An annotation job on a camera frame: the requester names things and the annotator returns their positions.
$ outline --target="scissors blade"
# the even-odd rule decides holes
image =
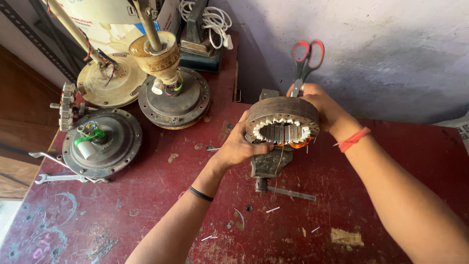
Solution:
[[[303,80],[296,79],[295,83],[293,84],[293,91],[290,94],[290,97],[298,97],[298,93],[300,92],[302,85],[303,85]]]

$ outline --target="worn wooden table surface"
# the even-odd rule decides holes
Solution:
[[[183,130],[164,130],[147,120],[136,102],[125,107],[143,129],[136,159],[109,184],[33,184],[0,250],[1,262],[123,264],[214,154],[206,147],[219,148],[250,107],[232,102],[238,35],[231,36],[235,48],[224,50],[221,73],[203,73],[213,101],[204,120]],[[360,122],[398,163],[469,223],[469,157],[455,129]],[[60,132],[54,140],[54,155],[61,153],[64,136]],[[315,195],[315,202],[256,194],[249,161],[231,169],[188,262],[410,263],[384,230],[362,182],[334,143],[321,133],[308,153],[306,148],[295,150],[278,177],[279,187]],[[65,170],[44,160],[39,173]],[[210,235],[218,238],[201,241]]]

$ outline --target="open-end wrench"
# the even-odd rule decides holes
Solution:
[[[53,180],[69,180],[69,179],[77,179],[81,182],[89,181],[85,176],[82,175],[57,175],[57,176],[50,176],[45,173],[39,174],[42,177],[40,180],[35,180],[34,182],[37,184],[41,184],[46,181],[53,181]]]
[[[69,168],[65,163],[61,162],[60,160],[52,157],[51,155],[45,153],[45,152],[29,152],[29,155],[35,157],[35,158],[39,158],[39,157],[42,157],[42,156],[45,156],[45,157],[48,157],[50,158],[51,160],[59,163],[60,165],[64,166],[65,168]]]

